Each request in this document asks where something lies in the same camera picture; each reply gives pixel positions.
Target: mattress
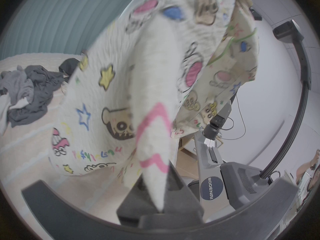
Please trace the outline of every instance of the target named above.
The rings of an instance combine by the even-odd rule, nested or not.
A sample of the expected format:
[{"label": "mattress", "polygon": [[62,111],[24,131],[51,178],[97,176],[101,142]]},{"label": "mattress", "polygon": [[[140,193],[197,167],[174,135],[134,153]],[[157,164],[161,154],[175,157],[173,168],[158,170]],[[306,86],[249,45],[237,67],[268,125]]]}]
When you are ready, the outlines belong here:
[{"label": "mattress", "polygon": [[[0,61],[0,72],[21,65],[42,65],[49,71],[68,58],[80,59],[80,55],[60,53],[30,53]],[[58,195],[77,208],[103,220],[119,224],[116,210],[129,188],[117,179],[117,173],[103,168],[83,176],[58,174],[48,160],[53,122],[56,119],[64,94],[61,88],[54,92],[48,112],[39,120],[12,128],[9,124],[0,138],[0,180],[14,208],[28,226],[42,239],[52,239],[39,225],[24,201],[21,190],[32,183],[43,180]],[[171,150],[175,165],[178,139],[172,139]]]}]

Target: pile of clothes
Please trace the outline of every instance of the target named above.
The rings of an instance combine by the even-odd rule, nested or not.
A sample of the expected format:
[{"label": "pile of clothes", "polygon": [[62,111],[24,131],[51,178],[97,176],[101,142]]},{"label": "pile of clothes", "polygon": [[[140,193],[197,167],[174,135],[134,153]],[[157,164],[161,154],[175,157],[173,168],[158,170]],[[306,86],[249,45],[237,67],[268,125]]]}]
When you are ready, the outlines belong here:
[{"label": "pile of clothes", "polygon": [[8,121],[14,127],[43,117],[53,92],[68,81],[64,75],[70,76],[78,62],[74,58],[67,59],[59,67],[60,72],[50,72],[39,65],[3,71],[0,74],[0,134],[4,134]]}]

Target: gray clothing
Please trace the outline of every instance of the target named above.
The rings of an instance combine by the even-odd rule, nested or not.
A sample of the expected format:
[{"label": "gray clothing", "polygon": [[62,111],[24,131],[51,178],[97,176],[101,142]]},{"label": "gray clothing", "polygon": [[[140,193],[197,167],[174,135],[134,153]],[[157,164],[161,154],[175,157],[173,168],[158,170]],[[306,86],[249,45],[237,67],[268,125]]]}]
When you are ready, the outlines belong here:
[{"label": "gray clothing", "polygon": [[12,72],[2,72],[0,78],[0,90],[7,90],[11,105],[15,105],[20,99],[26,97],[27,101],[33,101],[34,87],[26,73],[18,66],[18,70]]},{"label": "gray clothing", "polygon": [[64,81],[62,73],[49,72],[43,66],[27,66],[25,72],[33,82],[34,98],[33,102],[24,108],[12,109],[8,112],[12,127],[30,124],[44,116],[53,98],[53,92],[58,90]]}]

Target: ventilation grille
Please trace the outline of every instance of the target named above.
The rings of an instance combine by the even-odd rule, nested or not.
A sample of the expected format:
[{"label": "ventilation grille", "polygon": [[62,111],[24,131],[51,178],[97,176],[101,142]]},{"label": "ventilation grille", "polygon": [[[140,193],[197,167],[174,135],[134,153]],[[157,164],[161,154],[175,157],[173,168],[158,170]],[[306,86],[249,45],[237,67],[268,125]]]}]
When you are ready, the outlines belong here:
[{"label": "ventilation grille", "polygon": [[250,194],[255,194],[256,191],[252,187],[247,175],[246,175],[246,170],[244,168],[239,168],[238,169],[238,175],[240,177],[240,180],[242,182],[243,187],[250,193]]}]

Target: blue circular logo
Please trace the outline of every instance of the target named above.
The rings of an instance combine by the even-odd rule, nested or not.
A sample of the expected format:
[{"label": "blue circular logo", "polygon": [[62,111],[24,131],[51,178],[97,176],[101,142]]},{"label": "blue circular logo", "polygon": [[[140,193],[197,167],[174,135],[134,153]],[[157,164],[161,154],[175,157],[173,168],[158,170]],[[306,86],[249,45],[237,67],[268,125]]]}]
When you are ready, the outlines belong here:
[{"label": "blue circular logo", "polygon": [[213,200],[221,195],[223,182],[218,177],[206,178],[200,187],[200,195],[205,200]]}]

